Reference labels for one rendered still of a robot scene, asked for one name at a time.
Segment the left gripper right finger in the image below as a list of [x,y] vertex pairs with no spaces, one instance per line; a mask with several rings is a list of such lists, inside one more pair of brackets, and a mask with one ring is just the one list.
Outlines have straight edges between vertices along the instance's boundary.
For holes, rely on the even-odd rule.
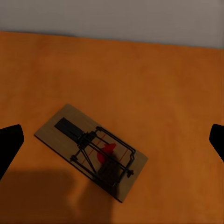
[[209,140],[224,161],[224,126],[214,124],[210,132]]

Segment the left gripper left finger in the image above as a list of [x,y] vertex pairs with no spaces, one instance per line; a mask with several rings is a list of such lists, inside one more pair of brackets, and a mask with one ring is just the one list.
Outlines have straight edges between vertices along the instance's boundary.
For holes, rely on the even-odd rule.
[[0,180],[24,142],[20,124],[0,129]]

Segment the mousetrap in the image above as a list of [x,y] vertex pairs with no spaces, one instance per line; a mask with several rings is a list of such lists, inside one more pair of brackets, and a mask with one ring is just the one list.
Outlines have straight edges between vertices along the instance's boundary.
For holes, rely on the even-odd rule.
[[149,160],[69,103],[34,135],[121,203]]

